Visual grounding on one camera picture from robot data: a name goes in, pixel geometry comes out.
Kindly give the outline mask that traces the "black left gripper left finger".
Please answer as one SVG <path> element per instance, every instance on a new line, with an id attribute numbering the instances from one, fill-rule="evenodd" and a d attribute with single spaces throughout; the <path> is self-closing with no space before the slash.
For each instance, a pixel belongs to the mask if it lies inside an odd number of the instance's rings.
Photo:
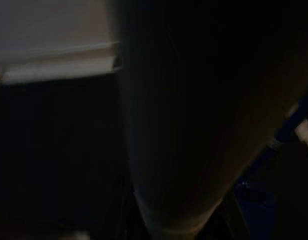
<path id="1" fill-rule="evenodd" d="M 134 189 L 125 189 L 121 199 L 118 223 L 114 240 L 141 240 L 142 219 L 136 203 Z"/>

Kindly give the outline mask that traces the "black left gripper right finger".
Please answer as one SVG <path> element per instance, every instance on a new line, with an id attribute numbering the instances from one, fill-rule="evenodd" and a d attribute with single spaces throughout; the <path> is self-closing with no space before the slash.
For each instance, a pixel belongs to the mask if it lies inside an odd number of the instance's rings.
<path id="1" fill-rule="evenodd" d="M 229 191 L 220 204 L 231 240 L 249 240 L 250 232 L 233 191 Z"/>

